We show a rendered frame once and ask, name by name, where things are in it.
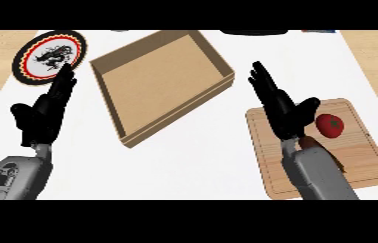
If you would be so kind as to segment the red tomato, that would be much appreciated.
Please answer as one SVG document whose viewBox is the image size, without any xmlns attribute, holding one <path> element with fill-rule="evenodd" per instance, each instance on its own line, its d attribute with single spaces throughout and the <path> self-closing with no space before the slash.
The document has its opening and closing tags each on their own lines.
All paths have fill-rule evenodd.
<svg viewBox="0 0 378 243">
<path fill-rule="evenodd" d="M 316 128 L 327 138 L 337 138 L 344 131 L 344 122 L 333 114 L 321 114 L 316 117 Z"/>
</svg>

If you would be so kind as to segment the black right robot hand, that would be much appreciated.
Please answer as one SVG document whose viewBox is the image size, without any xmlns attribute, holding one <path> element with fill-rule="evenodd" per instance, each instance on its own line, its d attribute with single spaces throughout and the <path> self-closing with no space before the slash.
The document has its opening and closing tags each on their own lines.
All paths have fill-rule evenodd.
<svg viewBox="0 0 378 243">
<path fill-rule="evenodd" d="M 315 122 L 321 100 L 310 97 L 296 104 L 288 93 L 278 88 L 260 61 L 253 63 L 250 74 L 248 81 L 263 104 L 276 137 L 281 140 L 304 137 L 304 128 Z"/>
</svg>

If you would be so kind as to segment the brown sweet potato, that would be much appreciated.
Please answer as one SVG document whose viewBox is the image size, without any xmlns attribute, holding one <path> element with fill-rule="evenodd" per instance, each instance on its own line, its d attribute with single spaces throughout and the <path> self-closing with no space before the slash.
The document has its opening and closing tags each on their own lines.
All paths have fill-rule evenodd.
<svg viewBox="0 0 378 243">
<path fill-rule="evenodd" d="M 316 139 L 310 136 L 304 136 L 300 138 L 299 140 L 299 144 L 300 144 L 300 147 L 303 149 L 307 149 L 310 147 L 324 147 L 324 145 L 316 141 Z M 340 160 L 337 159 L 335 156 L 331 156 L 337 166 L 338 166 L 338 169 L 341 170 L 341 172 L 346 172 L 344 170 L 344 165 L 341 164 Z"/>
</svg>

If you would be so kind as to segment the round dragon print plate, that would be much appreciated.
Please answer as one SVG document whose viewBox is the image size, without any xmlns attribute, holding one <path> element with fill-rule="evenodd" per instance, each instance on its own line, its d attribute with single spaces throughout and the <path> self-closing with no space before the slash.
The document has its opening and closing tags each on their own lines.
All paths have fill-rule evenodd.
<svg viewBox="0 0 378 243">
<path fill-rule="evenodd" d="M 87 42 L 77 31 L 49 31 L 19 49 L 12 62 L 14 77 L 22 84 L 45 85 L 65 63 L 73 68 L 80 65 L 86 53 Z"/>
</svg>

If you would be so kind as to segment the black curved object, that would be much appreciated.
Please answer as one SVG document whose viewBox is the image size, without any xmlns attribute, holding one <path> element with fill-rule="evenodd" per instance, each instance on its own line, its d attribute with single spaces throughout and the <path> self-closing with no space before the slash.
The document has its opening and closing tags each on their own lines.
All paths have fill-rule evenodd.
<svg viewBox="0 0 378 243">
<path fill-rule="evenodd" d="M 244 35 L 244 36 L 270 36 L 282 35 L 288 33 L 288 30 L 220 30 L 229 35 Z"/>
</svg>

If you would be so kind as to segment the brown cardboard box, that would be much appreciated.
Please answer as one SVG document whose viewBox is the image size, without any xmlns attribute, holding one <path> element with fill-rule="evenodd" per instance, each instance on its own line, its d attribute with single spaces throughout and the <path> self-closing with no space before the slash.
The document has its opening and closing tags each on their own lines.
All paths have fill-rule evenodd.
<svg viewBox="0 0 378 243">
<path fill-rule="evenodd" d="M 234 84 L 197 30 L 161 30 L 90 61 L 118 139 L 135 147 Z"/>
</svg>

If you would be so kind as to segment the wooden cutting board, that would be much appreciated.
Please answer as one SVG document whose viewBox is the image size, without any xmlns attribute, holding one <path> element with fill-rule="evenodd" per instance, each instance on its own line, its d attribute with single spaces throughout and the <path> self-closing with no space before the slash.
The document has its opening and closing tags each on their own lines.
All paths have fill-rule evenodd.
<svg viewBox="0 0 378 243">
<path fill-rule="evenodd" d="M 378 146 L 347 99 L 324 100 L 316 115 L 333 114 L 344 122 L 344 131 L 335 139 L 328 139 L 316 125 L 306 127 L 310 135 L 338 158 L 346 179 L 353 188 L 378 185 Z M 245 114 L 254 151 L 260 167 L 265 189 L 272 199 L 291 199 L 300 196 L 281 164 L 281 141 L 276 138 L 265 109 L 253 108 Z"/>
</svg>

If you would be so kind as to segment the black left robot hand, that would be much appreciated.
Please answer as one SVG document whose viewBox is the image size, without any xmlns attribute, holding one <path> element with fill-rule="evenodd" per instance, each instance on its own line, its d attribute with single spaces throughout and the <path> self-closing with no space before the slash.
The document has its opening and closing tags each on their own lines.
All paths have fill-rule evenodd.
<svg viewBox="0 0 378 243">
<path fill-rule="evenodd" d="M 65 63 L 50 89 L 46 94 L 40 95 L 34 105 L 17 103 L 11 107 L 17 127 L 22 131 L 22 147 L 52 144 L 58 138 L 65 107 L 77 84 L 74 76 L 71 65 Z"/>
</svg>

